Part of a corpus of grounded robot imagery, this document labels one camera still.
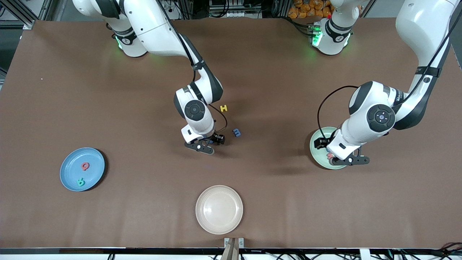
brown table surface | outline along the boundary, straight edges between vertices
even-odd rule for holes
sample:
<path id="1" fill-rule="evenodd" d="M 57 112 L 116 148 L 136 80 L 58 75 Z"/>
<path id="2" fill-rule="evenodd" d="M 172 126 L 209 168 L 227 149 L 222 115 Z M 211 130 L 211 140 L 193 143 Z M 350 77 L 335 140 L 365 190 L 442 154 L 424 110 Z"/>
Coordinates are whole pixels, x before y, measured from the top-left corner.
<path id="1" fill-rule="evenodd" d="M 308 149 L 321 100 L 376 80 L 407 91 L 417 67 L 394 19 L 360 19 L 350 44 L 324 56 L 282 19 L 176 21 L 224 86 L 227 145 L 186 149 L 174 92 L 192 78 L 184 57 L 125 56 L 102 22 L 37 22 L 25 31 L 0 92 L 0 246 L 438 248 L 462 240 L 462 73 L 450 51 L 422 122 L 364 146 L 366 166 L 320 168 Z M 348 118 L 352 90 L 321 112 Z M 223 120 L 213 113 L 218 120 Z M 231 130 L 239 128 L 242 136 Z M 87 192 L 60 182 L 80 147 L 109 159 Z M 242 197 L 226 235 L 195 217 L 200 193 Z"/>

green led light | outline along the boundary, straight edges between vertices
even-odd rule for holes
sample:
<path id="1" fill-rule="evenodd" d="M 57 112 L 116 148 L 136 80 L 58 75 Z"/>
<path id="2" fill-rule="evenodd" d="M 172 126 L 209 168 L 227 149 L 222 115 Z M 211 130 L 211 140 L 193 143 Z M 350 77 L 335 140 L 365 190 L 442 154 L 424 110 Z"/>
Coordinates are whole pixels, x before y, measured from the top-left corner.
<path id="1" fill-rule="evenodd" d="M 120 45 L 119 39 L 117 39 L 117 37 L 116 37 L 115 40 L 116 40 L 117 43 L 119 44 L 119 49 L 122 49 L 122 45 Z"/>
<path id="2" fill-rule="evenodd" d="M 322 31 L 320 31 L 316 36 L 313 37 L 313 46 L 318 46 L 322 38 Z"/>

plate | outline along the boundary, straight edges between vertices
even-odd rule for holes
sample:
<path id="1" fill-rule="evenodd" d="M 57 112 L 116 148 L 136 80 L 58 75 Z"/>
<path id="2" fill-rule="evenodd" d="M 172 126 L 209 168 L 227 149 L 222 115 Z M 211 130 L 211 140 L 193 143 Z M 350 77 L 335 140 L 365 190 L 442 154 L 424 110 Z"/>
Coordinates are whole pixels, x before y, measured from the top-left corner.
<path id="1" fill-rule="evenodd" d="M 61 164 L 61 183 L 73 192 L 82 192 L 96 185 L 104 173 L 103 155 L 85 147 L 71 152 Z"/>
<path id="2" fill-rule="evenodd" d="M 244 207 L 239 194 L 228 186 L 207 188 L 197 199 L 196 218 L 205 231 L 223 235 L 241 222 Z"/>
<path id="3" fill-rule="evenodd" d="M 326 138 L 329 138 L 330 135 L 337 130 L 335 127 L 323 127 L 322 132 L 326 136 Z M 313 158 L 319 165 L 321 165 L 324 168 L 331 169 L 331 170 L 339 170 L 342 168 L 345 168 L 346 165 L 332 165 L 329 163 L 329 158 L 333 157 L 334 155 L 330 153 L 330 151 L 327 150 L 327 148 L 321 148 L 321 149 L 316 149 L 315 148 L 315 143 L 314 141 L 318 138 L 322 137 L 321 131 L 318 129 L 313 136 L 311 137 L 310 140 L 310 152 Z"/>

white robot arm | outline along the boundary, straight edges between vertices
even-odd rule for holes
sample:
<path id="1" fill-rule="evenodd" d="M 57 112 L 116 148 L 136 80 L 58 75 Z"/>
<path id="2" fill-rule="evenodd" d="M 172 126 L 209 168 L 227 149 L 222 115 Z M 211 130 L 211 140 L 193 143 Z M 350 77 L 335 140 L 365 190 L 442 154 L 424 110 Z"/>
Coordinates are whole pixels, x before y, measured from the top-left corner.
<path id="1" fill-rule="evenodd" d="M 388 133 L 391 128 L 407 129 L 417 125 L 428 98 L 441 74 L 448 54 L 449 22 L 459 0 L 406 0 L 396 18 L 398 34 L 419 60 L 408 93 L 369 81 L 352 95 L 347 119 L 327 140 L 335 156 L 332 165 L 354 165 L 355 150 Z M 317 140 L 317 148 L 326 147 Z M 368 163 L 361 160 L 358 164 Z"/>
<path id="2" fill-rule="evenodd" d="M 323 18 L 314 23 L 316 30 L 311 44 L 320 52 L 335 55 L 348 43 L 350 31 L 359 17 L 358 5 L 364 0 L 331 0 L 335 7 L 331 18 Z"/>
<path id="3" fill-rule="evenodd" d="M 84 15 L 101 17 L 115 33 L 121 49 L 131 57 L 147 51 L 160 56 L 189 58 L 194 72 L 201 78 L 179 89 L 174 96 L 178 113 L 187 121 L 182 129 L 185 146 L 212 154 L 210 141 L 223 144 L 224 136 L 215 132 L 215 125 L 207 104 L 220 100 L 223 87 L 212 74 L 197 49 L 171 24 L 157 0 L 73 0 Z M 194 142 L 206 140 L 207 145 Z"/>

light green plate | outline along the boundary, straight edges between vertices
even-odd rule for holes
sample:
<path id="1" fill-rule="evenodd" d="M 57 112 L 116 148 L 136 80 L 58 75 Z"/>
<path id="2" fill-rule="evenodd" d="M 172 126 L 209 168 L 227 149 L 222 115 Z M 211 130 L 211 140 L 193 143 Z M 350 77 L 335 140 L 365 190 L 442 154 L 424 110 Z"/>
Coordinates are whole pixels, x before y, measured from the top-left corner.
<path id="1" fill-rule="evenodd" d="M 330 135 L 336 129 L 337 128 L 335 128 L 335 127 L 327 126 L 327 127 L 323 127 L 322 131 L 323 131 L 324 135 L 326 136 L 326 138 L 329 138 Z M 331 169 L 331 170 L 339 170 L 339 169 L 342 169 L 342 168 L 346 167 L 346 165 L 334 166 L 334 165 L 330 164 L 329 163 L 329 157 L 334 156 L 334 155 L 329 153 L 329 151 L 327 151 L 326 148 L 321 148 L 321 149 L 316 149 L 315 148 L 314 141 L 316 139 L 320 138 L 320 137 L 322 137 L 322 134 L 321 134 L 321 131 L 318 129 L 313 134 L 313 136 L 311 137 L 311 140 L 310 140 L 310 152 L 311 152 L 311 155 L 313 156 L 313 158 L 315 159 L 315 161 L 317 163 L 319 163 L 319 165 L 321 165 L 322 167 L 327 168 L 327 169 Z"/>

